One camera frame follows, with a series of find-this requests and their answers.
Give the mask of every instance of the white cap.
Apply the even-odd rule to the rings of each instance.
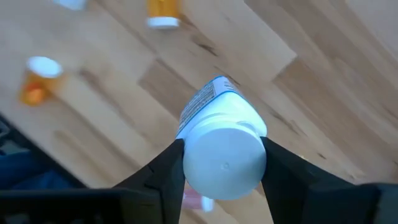
[[[147,23],[150,28],[154,29],[175,29],[178,27],[180,20],[168,16],[151,17],[148,18]]]
[[[248,123],[208,123],[185,139],[185,178],[203,196],[234,200],[250,194],[265,169],[266,151]]]
[[[34,72],[43,78],[57,78],[61,75],[61,65],[47,57],[31,57],[27,61],[27,67],[29,70]]]
[[[86,0],[54,0],[54,2],[75,11],[86,7]]]

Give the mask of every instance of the orange pill bottle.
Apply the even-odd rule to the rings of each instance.
[[[38,106],[51,95],[63,70],[58,62],[47,57],[31,57],[26,67],[19,99],[27,105]]]
[[[177,28],[180,19],[179,0],[147,0],[149,27],[154,29]]]

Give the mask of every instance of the white pill bottle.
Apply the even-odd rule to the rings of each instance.
[[[226,78],[216,77],[187,103],[177,139],[184,139],[183,171],[199,194],[234,200],[255,189],[266,169],[261,136],[267,127]]]

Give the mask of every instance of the bottle label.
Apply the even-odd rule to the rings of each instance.
[[[226,77],[218,76],[197,91],[181,112],[177,135],[207,104],[223,93],[233,92],[242,96],[239,90]]]

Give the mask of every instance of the pill bottle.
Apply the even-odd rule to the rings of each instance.
[[[216,77],[196,92],[180,117],[183,171],[199,194],[220,200],[248,195],[264,175],[267,127],[226,78]]]
[[[214,200],[200,195],[193,189],[185,189],[182,198],[182,208],[211,212],[214,208]]]
[[[153,29],[177,28],[179,19],[179,0],[147,0],[147,25]]]
[[[30,106],[40,105],[51,94],[62,75],[61,65],[47,57],[31,57],[26,63],[20,100]]]

